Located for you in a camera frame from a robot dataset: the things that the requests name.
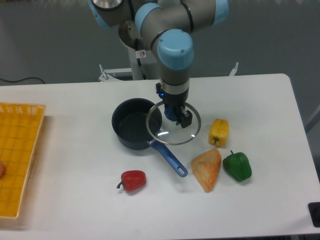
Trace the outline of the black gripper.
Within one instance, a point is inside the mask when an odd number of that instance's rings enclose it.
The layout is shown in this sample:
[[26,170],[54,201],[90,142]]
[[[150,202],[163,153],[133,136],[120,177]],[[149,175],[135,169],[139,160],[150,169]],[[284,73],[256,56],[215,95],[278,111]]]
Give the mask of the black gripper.
[[158,82],[155,85],[155,89],[165,105],[180,107],[177,110],[176,125],[180,125],[182,128],[190,126],[193,114],[184,106],[189,94],[189,83],[170,85],[165,82]]

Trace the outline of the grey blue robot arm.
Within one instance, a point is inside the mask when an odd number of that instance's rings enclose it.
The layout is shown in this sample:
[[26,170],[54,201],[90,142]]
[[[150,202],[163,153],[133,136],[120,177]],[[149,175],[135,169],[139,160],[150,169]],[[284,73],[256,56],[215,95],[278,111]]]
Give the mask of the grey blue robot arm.
[[157,0],[90,0],[93,15],[108,27],[132,21],[147,49],[159,64],[156,92],[164,103],[165,116],[186,128],[193,115],[186,110],[190,70],[194,59],[194,31],[224,21],[226,0],[181,0],[162,7]]

